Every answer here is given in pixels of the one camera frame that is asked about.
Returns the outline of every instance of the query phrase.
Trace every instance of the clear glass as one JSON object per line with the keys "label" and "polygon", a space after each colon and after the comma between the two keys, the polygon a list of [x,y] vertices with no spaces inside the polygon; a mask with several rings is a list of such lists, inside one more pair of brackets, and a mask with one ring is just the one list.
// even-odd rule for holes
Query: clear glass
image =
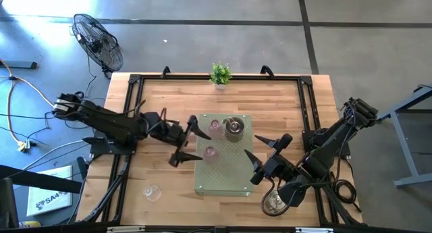
{"label": "clear glass", "polygon": [[158,186],[150,185],[146,186],[142,193],[149,201],[155,202],[161,197],[162,190]]}

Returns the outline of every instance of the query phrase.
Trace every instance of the concrete floor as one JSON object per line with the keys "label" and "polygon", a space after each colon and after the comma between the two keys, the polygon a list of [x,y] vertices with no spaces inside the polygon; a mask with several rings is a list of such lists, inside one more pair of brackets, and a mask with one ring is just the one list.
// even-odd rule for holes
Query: concrete floor
{"label": "concrete floor", "polygon": [[[316,22],[432,22],[429,0],[306,0],[306,6],[309,20]],[[302,19],[298,0],[5,0],[0,17],[70,17],[81,12],[111,19]],[[0,57],[38,62],[37,70],[14,73],[39,87],[52,101],[60,93],[85,90],[91,78],[86,54],[70,36],[69,26],[46,23],[38,17],[0,22]],[[161,72],[164,66],[173,72],[210,72],[211,63],[222,61],[230,63],[235,72],[258,72],[267,64],[275,73],[311,73],[300,26],[104,26],[121,45],[121,72]],[[407,97],[418,84],[432,82],[432,29],[311,28],[311,32],[320,74],[331,76],[338,105],[353,96],[385,109]],[[93,61],[90,68],[98,74],[90,98],[104,98],[109,81]],[[0,104],[5,104],[8,88],[8,81],[0,82]],[[425,107],[431,106],[426,101]],[[17,85],[11,113],[43,116],[49,110],[30,87]],[[91,129],[72,130],[58,120],[50,120],[49,124],[52,130],[36,135],[49,146],[34,148],[29,154],[17,152],[9,133],[0,130],[1,163],[24,167],[53,147],[92,134]],[[0,126],[7,127],[5,118],[0,120]],[[43,126],[43,120],[13,118],[13,129],[23,134]],[[432,231],[432,183],[399,190],[393,186],[393,180],[408,176],[409,170],[391,123],[363,130],[350,147],[364,221],[372,226]],[[47,159],[70,149],[55,152]],[[88,149],[37,170],[55,167],[56,162],[63,164],[79,155],[87,156]]]}

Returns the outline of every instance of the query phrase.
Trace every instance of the green perforated board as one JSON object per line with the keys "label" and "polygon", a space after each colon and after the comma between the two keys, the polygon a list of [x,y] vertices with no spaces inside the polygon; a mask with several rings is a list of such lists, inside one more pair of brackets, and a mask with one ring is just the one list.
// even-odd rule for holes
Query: green perforated board
{"label": "green perforated board", "polygon": [[206,113],[199,115],[198,125],[202,131],[209,134],[211,121],[218,120],[222,124],[224,119],[234,117],[244,122],[242,140],[232,143],[223,135],[212,140],[197,138],[198,156],[204,157],[207,147],[213,147],[217,152],[212,161],[204,159],[195,162],[194,189],[198,195],[248,196],[253,191],[250,183],[253,166],[244,152],[245,149],[252,151],[252,117],[242,114]]}

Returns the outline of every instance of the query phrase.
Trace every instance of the fan stand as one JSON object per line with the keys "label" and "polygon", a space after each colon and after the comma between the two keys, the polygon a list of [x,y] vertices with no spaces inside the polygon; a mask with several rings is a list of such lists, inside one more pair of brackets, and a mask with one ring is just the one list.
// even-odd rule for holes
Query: fan stand
{"label": "fan stand", "polygon": [[111,76],[113,75],[113,71],[108,69],[108,67],[105,64],[102,64],[102,73],[106,77],[106,79],[108,79],[108,80],[110,80]]}

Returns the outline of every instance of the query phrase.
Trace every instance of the black metal frame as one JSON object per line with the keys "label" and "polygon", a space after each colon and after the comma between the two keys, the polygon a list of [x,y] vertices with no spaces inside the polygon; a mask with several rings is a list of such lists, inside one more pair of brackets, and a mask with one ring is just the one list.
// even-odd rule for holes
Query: black metal frame
{"label": "black metal frame", "polygon": [[[78,169],[82,179],[87,176],[87,165],[82,157],[76,159]],[[27,170],[16,169],[6,165],[0,165],[0,178],[11,178],[13,184],[21,186],[33,186],[46,190],[57,190],[60,192],[80,193],[81,182],[58,178],[57,176],[50,176],[39,174],[36,172],[29,172]]]}
{"label": "black metal frame", "polygon": [[[144,90],[144,81],[145,80],[208,80],[210,75],[195,75],[195,74],[173,74],[167,75],[166,70],[169,70],[168,67],[165,67],[164,72],[162,74],[131,74],[128,82],[128,91],[126,93],[126,100],[124,104],[124,111],[128,110],[131,106],[132,100],[132,91],[134,90],[134,86],[138,85],[138,94],[136,95],[135,104],[138,104],[141,101],[143,90]],[[232,75],[232,80],[285,80],[285,81],[295,81],[298,86],[298,95],[300,98],[300,108],[302,110],[302,118],[304,124],[304,132],[310,133],[312,132],[308,120],[308,111],[306,108],[306,100],[304,98],[304,85],[306,85],[308,89],[308,94],[310,98],[310,106],[312,109],[312,116],[315,125],[315,129],[319,128],[319,116],[317,110],[317,104],[315,101],[315,94],[313,90],[313,83],[311,76],[276,76],[270,70],[269,67],[263,66],[261,69],[262,74],[268,75]],[[39,228],[22,228],[22,229],[14,229],[11,232],[23,232],[23,233],[50,233],[50,232],[108,232],[110,231],[109,227],[120,227],[120,220],[122,218],[122,211],[124,205],[124,197],[126,193],[126,185],[128,181],[128,172],[130,169],[130,162],[132,159],[132,155],[125,155],[125,163],[123,164],[123,168],[120,173],[117,173],[119,167],[121,155],[114,155],[113,165],[111,167],[111,174],[109,178],[109,187],[107,193],[102,198],[101,202],[98,205],[104,205],[99,210],[102,212],[101,222],[95,222],[96,218],[95,214],[92,212],[88,217],[91,220],[79,222],[77,224],[72,225],[58,225],[58,226],[45,226]],[[113,191],[119,186],[119,196],[117,199],[117,207],[115,209],[115,216],[113,220],[108,220],[109,210],[111,208],[111,198],[113,195]],[[346,233],[365,233],[365,232],[386,232],[386,233],[405,233],[412,232],[406,230],[395,230],[388,228],[375,228],[366,225],[351,225],[345,226],[343,224],[339,224],[337,221],[338,215],[336,214],[336,210],[331,206],[331,218],[333,222],[327,221],[324,213],[324,206],[321,198],[321,191],[315,189],[315,196],[317,200],[317,211],[319,216],[320,228],[313,228],[313,232],[327,232],[324,228],[331,228],[332,232],[346,232]],[[128,227],[129,232],[145,230],[147,232],[156,232],[156,231],[205,231],[212,233],[230,233],[230,232],[310,232],[309,228],[305,227],[281,227],[281,226],[125,226]]]}
{"label": "black metal frame", "polygon": [[[131,74],[129,77],[128,82],[128,90],[126,92],[126,100],[124,105],[124,111],[127,111],[131,106],[131,99],[132,99],[132,91],[134,90],[134,86],[138,85],[138,93],[136,95],[136,101],[135,105],[138,104],[141,101],[143,90],[144,90],[144,82],[145,80],[209,80],[210,75],[200,75],[200,74],[174,74],[169,75],[168,73],[171,73],[169,70],[169,67],[165,67],[165,69],[162,71],[161,74]],[[312,110],[312,116],[313,121],[315,125],[315,129],[318,129],[320,127],[319,123],[319,115],[318,115],[318,109],[317,109],[317,103],[315,101],[315,94],[313,90],[313,82],[311,76],[276,76],[271,69],[268,66],[263,66],[261,68],[260,74],[268,74],[268,75],[232,75],[232,80],[274,80],[274,81],[294,81],[297,84],[298,87],[298,96],[300,99],[300,108],[302,111],[302,119],[303,119],[303,125],[305,131],[311,131],[311,127],[309,124],[308,119],[308,111],[306,108],[306,100],[304,95],[304,86],[307,87],[308,95],[310,97],[310,106]],[[132,157],[128,155],[128,161],[130,163]],[[120,161],[120,155],[114,155],[113,165],[111,167],[111,174],[109,177],[109,183],[108,188],[113,184],[118,171]],[[126,169],[126,177],[122,180],[120,190],[119,190],[119,197],[117,200],[117,208],[115,210],[115,216],[113,220],[115,222],[119,222],[122,218],[122,209],[123,209],[123,201],[125,197],[125,191],[126,191],[126,184],[127,184],[127,173],[128,168]],[[324,213],[324,206],[323,201],[321,197],[321,191],[319,189],[315,189],[315,197],[317,200],[317,210],[319,215],[319,222],[320,225],[329,223],[325,217]],[[111,199],[109,199],[106,207],[103,210],[102,213],[102,222],[108,222],[108,215],[109,210],[111,208]],[[331,206],[331,218],[337,219],[337,215],[335,212],[335,209]]]}

